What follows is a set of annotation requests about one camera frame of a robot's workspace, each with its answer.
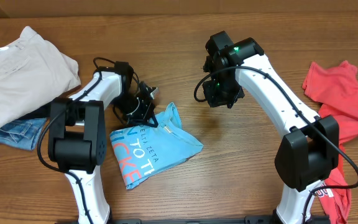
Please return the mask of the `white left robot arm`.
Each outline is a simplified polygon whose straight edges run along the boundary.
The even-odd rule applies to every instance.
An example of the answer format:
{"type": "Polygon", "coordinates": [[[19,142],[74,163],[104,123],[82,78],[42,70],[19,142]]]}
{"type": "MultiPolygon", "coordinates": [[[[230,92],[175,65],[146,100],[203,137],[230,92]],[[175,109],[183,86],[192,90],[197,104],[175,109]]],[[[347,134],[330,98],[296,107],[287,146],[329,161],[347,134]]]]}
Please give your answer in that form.
{"type": "Polygon", "coordinates": [[[113,106],[125,125],[156,128],[154,99],[157,87],[139,80],[127,62],[96,66],[93,79],[69,98],[57,98],[50,106],[48,157],[54,170],[65,174],[75,196],[77,223],[112,223],[111,207],[104,195],[101,165],[107,152],[104,111],[113,106]]]}

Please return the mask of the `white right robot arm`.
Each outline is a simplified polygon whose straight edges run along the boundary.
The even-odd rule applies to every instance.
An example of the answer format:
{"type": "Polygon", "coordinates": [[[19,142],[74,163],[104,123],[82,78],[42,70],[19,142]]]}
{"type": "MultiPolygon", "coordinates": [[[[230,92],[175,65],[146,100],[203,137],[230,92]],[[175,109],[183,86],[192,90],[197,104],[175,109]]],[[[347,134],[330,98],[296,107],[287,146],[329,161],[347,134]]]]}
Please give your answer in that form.
{"type": "Polygon", "coordinates": [[[304,104],[273,69],[263,48],[252,38],[234,43],[226,32],[205,45],[205,101],[214,108],[234,103],[248,91],[281,137],[275,168],[283,181],[282,198],[270,215],[248,215],[245,223],[329,223],[327,215],[310,213],[314,189],[338,166],[339,125],[321,118],[304,104]]]}

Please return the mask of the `light blue t-shirt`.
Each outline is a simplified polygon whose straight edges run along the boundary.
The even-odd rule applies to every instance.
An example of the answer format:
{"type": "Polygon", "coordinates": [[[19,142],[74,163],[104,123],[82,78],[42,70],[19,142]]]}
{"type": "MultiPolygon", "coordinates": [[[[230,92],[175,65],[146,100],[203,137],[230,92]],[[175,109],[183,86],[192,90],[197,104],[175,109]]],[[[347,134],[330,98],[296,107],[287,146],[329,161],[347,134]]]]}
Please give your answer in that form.
{"type": "Polygon", "coordinates": [[[116,130],[109,135],[127,190],[187,161],[203,149],[199,140],[183,130],[173,102],[157,114],[156,119],[156,128],[139,125],[116,130]]]}

